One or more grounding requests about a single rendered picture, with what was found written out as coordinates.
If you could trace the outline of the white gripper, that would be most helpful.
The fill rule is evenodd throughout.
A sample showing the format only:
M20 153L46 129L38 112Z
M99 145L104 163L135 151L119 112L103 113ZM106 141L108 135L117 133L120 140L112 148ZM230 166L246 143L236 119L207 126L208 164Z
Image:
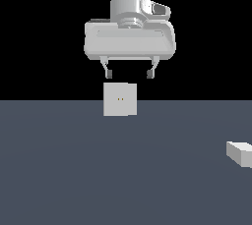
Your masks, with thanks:
M86 23L85 54L91 60L100 59L105 77L112 79L108 59L152 58L147 79L155 77L160 60L168 60L176 50L174 28L164 20L147 20L143 28L119 28L117 23Z

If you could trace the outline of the white charger block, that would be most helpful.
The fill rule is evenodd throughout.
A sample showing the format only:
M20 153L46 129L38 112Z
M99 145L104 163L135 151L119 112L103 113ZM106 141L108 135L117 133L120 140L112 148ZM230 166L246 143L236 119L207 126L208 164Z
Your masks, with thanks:
M252 144L228 141L226 155L241 167L252 168Z

